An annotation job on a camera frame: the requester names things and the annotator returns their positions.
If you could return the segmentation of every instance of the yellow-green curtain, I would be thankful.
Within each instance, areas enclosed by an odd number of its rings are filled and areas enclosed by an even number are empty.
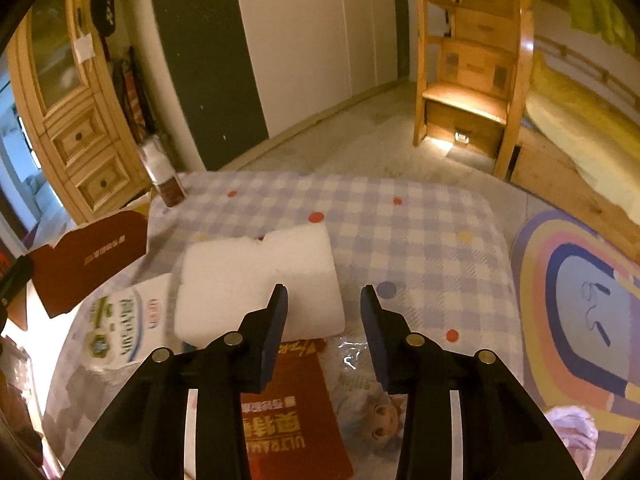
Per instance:
[[[636,53],[636,37],[612,0],[569,0],[573,28],[600,34],[611,45]]]

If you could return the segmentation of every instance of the metal screw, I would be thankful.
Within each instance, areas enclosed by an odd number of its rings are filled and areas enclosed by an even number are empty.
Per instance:
[[[242,338],[242,334],[239,332],[229,332],[227,335],[225,335],[225,345],[229,345],[229,346],[238,346],[242,340],[244,338]]]
[[[424,345],[425,339],[422,334],[418,334],[416,332],[411,332],[405,339],[409,346],[422,346]]]
[[[169,351],[166,348],[159,348],[158,350],[156,350],[155,352],[153,352],[151,354],[151,358],[156,362],[156,363],[162,363],[164,361],[166,361],[169,356],[171,354],[169,354]]]
[[[492,365],[495,363],[495,354],[490,350],[482,350],[478,354],[478,359],[480,359],[486,365]]]

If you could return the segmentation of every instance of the dark green panel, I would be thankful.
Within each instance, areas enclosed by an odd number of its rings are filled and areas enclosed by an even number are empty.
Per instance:
[[[398,77],[409,75],[409,0],[396,0]]]
[[[238,0],[152,0],[198,152],[218,170],[268,138]]]

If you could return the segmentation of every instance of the yellow dot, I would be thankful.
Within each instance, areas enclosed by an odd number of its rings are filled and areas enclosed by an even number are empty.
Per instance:
[[[470,244],[474,236],[469,231],[460,231],[458,234],[458,240],[463,244]]]

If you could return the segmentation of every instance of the rainbow rug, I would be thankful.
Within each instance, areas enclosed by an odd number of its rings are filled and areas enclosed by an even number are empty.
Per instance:
[[[594,416],[598,448],[620,449],[640,421],[640,267],[554,210],[516,237],[526,388],[541,408]]]

